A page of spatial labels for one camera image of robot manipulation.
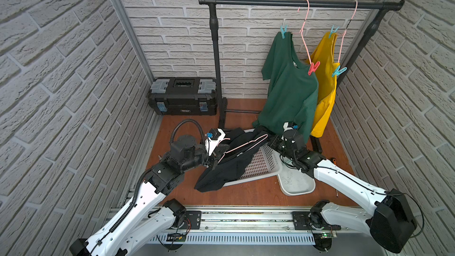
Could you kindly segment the pink hanger of black shirt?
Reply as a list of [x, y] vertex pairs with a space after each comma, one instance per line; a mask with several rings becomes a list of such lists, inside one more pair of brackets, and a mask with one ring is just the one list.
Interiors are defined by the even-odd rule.
[[259, 145], [260, 143], [264, 142], [267, 140], [269, 134], [263, 134], [261, 136], [259, 136], [258, 138], [256, 139], [253, 139], [253, 140], [250, 140], [249, 142], [246, 142], [236, 148], [233, 148], [233, 149], [230, 149], [226, 152], [223, 153], [222, 157], [220, 158], [220, 160], [218, 161], [218, 164], [220, 164], [222, 162], [222, 160], [224, 159], [224, 157], [226, 155], [229, 155], [231, 153], [234, 153], [234, 152], [239, 152], [240, 153], [243, 153], [243, 152], [246, 152], [246, 151], [249, 151], [251, 150], [253, 147], [256, 147], [257, 145]]

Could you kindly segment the black t-shirt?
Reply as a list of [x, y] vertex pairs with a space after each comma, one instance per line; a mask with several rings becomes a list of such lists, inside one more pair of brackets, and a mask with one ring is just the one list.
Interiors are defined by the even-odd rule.
[[263, 126], [255, 128], [252, 132], [246, 132], [241, 128], [229, 131], [226, 134], [225, 139], [219, 144], [229, 145], [228, 150], [256, 139], [263, 134], [269, 134], [266, 141], [253, 147], [249, 151], [240, 154], [236, 151], [226, 155], [222, 162], [214, 169], [206, 169], [199, 177], [194, 189], [201, 193], [217, 191], [220, 190], [225, 183], [238, 180], [245, 173], [245, 169], [250, 165], [253, 156], [258, 152], [259, 148], [270, 139], [271, 134], [271, 132]]

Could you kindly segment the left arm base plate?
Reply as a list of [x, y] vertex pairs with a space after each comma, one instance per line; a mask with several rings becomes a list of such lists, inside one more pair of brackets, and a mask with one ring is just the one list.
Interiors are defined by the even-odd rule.
[[187, 230], [199, 230], [202, 220], [202, 211], [189, 210], [186, 211], [185, 215], [180, 219], [177, 219], [171, 229]]

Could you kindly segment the green t-shirt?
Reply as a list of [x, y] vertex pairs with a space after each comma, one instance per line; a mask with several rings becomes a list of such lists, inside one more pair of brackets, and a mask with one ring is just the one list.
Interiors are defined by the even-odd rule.
[[300, 61], [293, 34], [277, 32], [261, 70], [268, 80], [267, 101], [253, 127], [263, 126], [274, 134], [284, 132], [284, 124], [293, 122], [308, 142], [318, 103], [318, 79], [309, 75], [310, 65]]

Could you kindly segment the teal clothespin green shirt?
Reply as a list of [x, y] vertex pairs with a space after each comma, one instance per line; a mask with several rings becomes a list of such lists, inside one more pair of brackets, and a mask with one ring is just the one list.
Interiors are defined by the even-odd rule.
[[280, 26], [280, 32], [281, 32], [281, 35], [282, 35], [283, 39], [286, 38], [287, 28], [288, 28], [287, 25], [281, 25]]

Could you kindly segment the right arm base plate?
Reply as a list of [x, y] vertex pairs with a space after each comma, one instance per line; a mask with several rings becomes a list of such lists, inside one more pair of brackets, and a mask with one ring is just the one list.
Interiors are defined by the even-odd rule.
[[296, 211], [292, 212], [293, 224], [296, 231], [303, 230], [331, 230], [331, 226], [327, 224], [319, 212]]

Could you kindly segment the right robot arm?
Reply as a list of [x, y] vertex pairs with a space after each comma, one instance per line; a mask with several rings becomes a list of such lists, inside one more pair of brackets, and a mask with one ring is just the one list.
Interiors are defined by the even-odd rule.
[[318, 152], [307, 149], [296, 129], [271, 138], [269, 147], [291, 161], [297, 171], [321, 181], [353, 200], [358, 209], [323, 200], [310, 213], [313, 226], [339, 225], [371, 236], [381, 247], [399, 254], [409, 239], [419, 236], [410, 196], [397, 189], [373, 186], [336, 166]]

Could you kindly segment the red clothespin green shirt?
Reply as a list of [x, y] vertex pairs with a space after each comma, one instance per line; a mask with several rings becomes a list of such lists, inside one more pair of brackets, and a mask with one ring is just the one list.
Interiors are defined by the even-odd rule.
[[316, 61], [316, 62], [312, 61], [310, 63], [308, 75], [311, 76], [314, 72], [316, 72], [316, 70], [318, 69], [319, 66], [320, 66], [320, 62], [319, 61]]

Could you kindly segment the white perforated laundry basket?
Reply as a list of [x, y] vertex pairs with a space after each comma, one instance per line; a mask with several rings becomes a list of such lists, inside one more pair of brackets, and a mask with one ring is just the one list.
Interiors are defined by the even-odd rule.
[[270, 139], [253, 156], [250, 165], [245, 169], [245, 173], [238, 180], [225, 183], [224, 187], [273, 177], [281, 172], [282, 165], [278, 154], [267, 145]]

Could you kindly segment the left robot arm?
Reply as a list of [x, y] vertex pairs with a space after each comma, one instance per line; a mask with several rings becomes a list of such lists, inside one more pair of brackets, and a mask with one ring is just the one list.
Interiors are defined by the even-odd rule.
[[169, 151], [159, 163], [140, 176], [132, 198], [111, 220], [88, 239], [77, 239], [71, 246], [73, 256], [131, 256], [153, 237], [169, 228], [179, 228], [186, 208], [175, 199], [153, 212], [184, 180], [184, 175], [199, 166], [213, 168], [219, 161], [213, 155], [225, 138], [222, 129], [211, 129], [204, 134], [200, 124], [191, 119], [180, 122], [194, 123], [200, 140], [183, 135], [176, 138], [175, 128], [169, 141]]

